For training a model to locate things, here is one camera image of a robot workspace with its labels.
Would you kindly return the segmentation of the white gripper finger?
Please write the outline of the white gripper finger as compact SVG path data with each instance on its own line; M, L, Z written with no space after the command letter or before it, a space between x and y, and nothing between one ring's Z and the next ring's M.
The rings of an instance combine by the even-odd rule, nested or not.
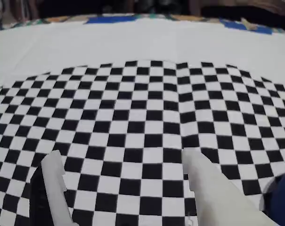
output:
M200 226L274 226L200 150L182 151Z
M77 226L72 220L64 192L65 169L58 150L47 154L30 181L31 226Z

